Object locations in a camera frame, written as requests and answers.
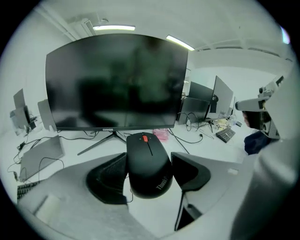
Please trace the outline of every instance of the monitor stand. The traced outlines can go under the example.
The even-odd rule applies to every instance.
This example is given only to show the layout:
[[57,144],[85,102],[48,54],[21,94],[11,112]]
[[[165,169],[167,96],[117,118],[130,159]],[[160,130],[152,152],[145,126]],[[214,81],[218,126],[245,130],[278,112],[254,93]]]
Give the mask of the monitor stand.
[[95,143],[94,145],[91,145],[90,147],[88,147],[88,148],[86,148],[85,150],[81,151],[81,152],[78,153],[77,155],[79,156],[79,155],[81,155],[81,154],[87,152],[88,150],[90,150],[90,149],[92,149],[92,148],[94,148],[94,147],[96,147],[96,146],[98,146],[98,145],[100,145],[100,144],[106,142],[107,140],[109,140],[109,139],[111,139],[111,138],[113,138],[113,137],[119,139],[121,142],[124,142],[124,143],[126,144],[126,141],[125,141],[124,139],[120,138],[120,137],[117,135],[117,132],[116,132],[116,131],[113,131],[112,134],[110,134],[109,136],[103,138],[102,140],[100,140],[99,142]]

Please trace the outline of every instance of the desk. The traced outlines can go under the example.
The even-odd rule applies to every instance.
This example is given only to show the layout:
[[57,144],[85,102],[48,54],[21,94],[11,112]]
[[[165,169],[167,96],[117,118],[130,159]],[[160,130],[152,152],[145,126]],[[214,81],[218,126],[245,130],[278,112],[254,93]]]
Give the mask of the desk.
[[[224,143],[220,139],[215,137],[216,129],[213,128],[214,134],[211,133],[209,126],[201,127],[203,132],[207,135],[211,135],[214,139],[211,139],[203,134],[203,140],[197,144],[189,144],[183,142],[182,144],[192,155],[201,156],[203,158],[211,158],[220,161],[227,162],[242,162],[243,158],[247,155],[244,151],[244,138],[251,134],[252,130],[249,128],[243,128],[233,126],[232,130],[236,132],[233,138]],[[142,132],[141,130],[130,131],[129,133]],[[144,130],[143,132],[152,132],[152,130]],[[184,125],[175,125],[173,132],[176,136],[196,142],[199,140],[199,134],[201,132],[192,128],[191,131],[187,131]],[[117,139],[111,139],[104,144],[101,144],[90,151],[77,156],[77,153],[83,149],[91,146],[95,142],[108,136],[108,132],[99,132],[99,134],[93,140],[65,140],[60,139],[65,156],[61,158],[65,167],[72,166],[78,163],[86,162],[95,158],[112,155],[116,153],[126,152],[126,145]],[[55,136],[57,133],[52,133],[47,130],[40,132],[31,132],[28,136],[28,142],[35,139],[39,139],[44,136]],[[59,135],[66,138],[86,137],[84,132],[75,131],[62,131]],[[6,134],[0,136],[0,177],[2,183],[7,191],[10,199],[16,203],[16,191],[17,186],[23,183],[16,182],[12,172],[8,173],[7,168],[13,164],[13,157],[17,154],[16,147],[23,141],[26,141],[27,137],[16,136],[13,131],[9,131]],[[29,150],[32,144],[26,145],[20,153],[22,154]],[[169,135],[167,142],[163,142],[163,146],[167,151],[169,157],[171,152],[185,152],[182,146],[176,141],[176,139]],[[40,171],[40,179],[46,179],[55,172],[62,168],[62,163],[56,161],[45,169]],[[10,167],[10,171],[16,171],[19,176],[20,165],[14,165]],[[38,174],[35,174],[29,181],[38,181]],[[124,196],[127,197],[127,201],[131,201],[131,192],[129,179],[124,183]],[[178,214],[179,203],[181,197],[181,189],[175,179],[173,179],[170,189],[161,197],[151,200],[140,199],[133,196],[133,201],[128,203],[129,212],[136,218],[148,231],[150,231],[156,237],[163,237],[173,233],[176,217]]]

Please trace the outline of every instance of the dark blue cloth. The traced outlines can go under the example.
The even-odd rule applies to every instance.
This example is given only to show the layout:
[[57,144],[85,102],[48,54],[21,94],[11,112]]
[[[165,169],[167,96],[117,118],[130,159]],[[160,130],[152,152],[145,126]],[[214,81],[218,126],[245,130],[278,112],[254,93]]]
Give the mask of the dark blue cloth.
[[245,138],[245,151],[251,155],[258,153],[262,148],[267,146],[271,142],[271,138],[268,138],[261,131],[253,133]]

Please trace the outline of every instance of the computer mouse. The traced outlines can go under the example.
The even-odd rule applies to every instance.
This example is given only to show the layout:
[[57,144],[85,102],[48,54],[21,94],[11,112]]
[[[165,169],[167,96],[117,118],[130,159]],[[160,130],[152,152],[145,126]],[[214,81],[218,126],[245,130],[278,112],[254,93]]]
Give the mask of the computer mouse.
[[172,164],[160,140],[151,133],[127,137],[127,167],[132,192],[140,198],[164,194],[173,180]]

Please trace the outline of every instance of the fluorescent light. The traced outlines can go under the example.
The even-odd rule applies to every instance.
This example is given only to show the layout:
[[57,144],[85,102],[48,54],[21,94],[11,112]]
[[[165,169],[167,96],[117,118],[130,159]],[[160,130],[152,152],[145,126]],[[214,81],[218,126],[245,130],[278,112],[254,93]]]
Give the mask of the fluorescent light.
[[126,25],[102,25],[93,27],[94,30],[130,30],[134,31],[135,26],[126,26]]
[[187,44],[184,43],[184,42],[181,42],[180,40],[178,40],[178,39],[176,39],[176,38],[174,38],[174,37],[172,37],[172,36],[170,36],[170,35],[167,36],[167,39],[170,40],[170,41],[172,41],[172,42],[175,42],[175,43],[177,43],[177,44],[179,44],[179,45],[181,45],[181,46],[183,46],[183,47],[185,47],[185,48],[187,48],[188,50],[191,50],[191,51],[195,50],[195,49],[192,48],[191,46],[187,45]]

